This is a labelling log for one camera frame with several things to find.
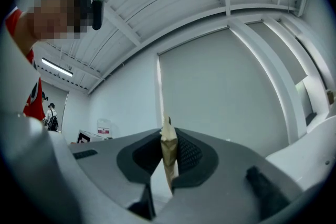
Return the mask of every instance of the backpack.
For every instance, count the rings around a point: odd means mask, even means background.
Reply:
[[[49,131],[57,131],[57,128],[58,128],[57,115],[54,116],[52,110],[50,110],[50,111],[51,111],[51,114],[53,116],[50,118],[50,121],[48,123],[48,130]]]

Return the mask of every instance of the red jersey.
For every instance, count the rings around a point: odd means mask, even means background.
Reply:
[[[22,11],[19,10],[17,7],[14,7],[12,11],[6,17],[6,20],[5,20],[6,26],[7,26],[8,32],[10,33],[12,37],[14,36],[15,26],[21,14],[22,14]],[[36,69],[33,50],[30,50],[26,58]],[[27,103],[26,103],[26,106],[23,112],[26,114],[26,116],[34,117],[40,121],[43,120],[43,118],[45,117],[43,106],[42,106],[41,78],[38,79],[38,82],[36,82],[33,90],[31,91],[31,94],[28,97],[28,100],[27,100]]]

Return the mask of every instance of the fluorescent light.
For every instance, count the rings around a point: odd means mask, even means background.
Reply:
[[[54,64],[54,63],[52,63],[50,61],[48,61],[45,58],[42,58],[42,63],[45,63],[47,66],[50,66],[50,67],[56,69],[57,71],[64,73],[65,75],[68,75],[68,76],[71,76],[71,77],[73,75],[73,73],[71,73],[68,70],[65,70],[64,68],[62,68],[62,67],[60,67],[60,66],[58,66],[58,65],[56,65],[56,64]]]

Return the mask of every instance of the crumpled wrapper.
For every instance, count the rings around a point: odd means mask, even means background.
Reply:
[[[167,182],[172,191],[172,180],[176,177],[174,166],[177,156],[177,135],[168,115],[164,115],[163,127],[161,129],[161,149],[164,171]]]

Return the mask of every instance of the neck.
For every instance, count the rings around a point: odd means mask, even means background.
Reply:
[[[25,56],[28,55],[33,45],[38,41],[29,27],[27,12],[23,12],[18,19],[13,39]]]

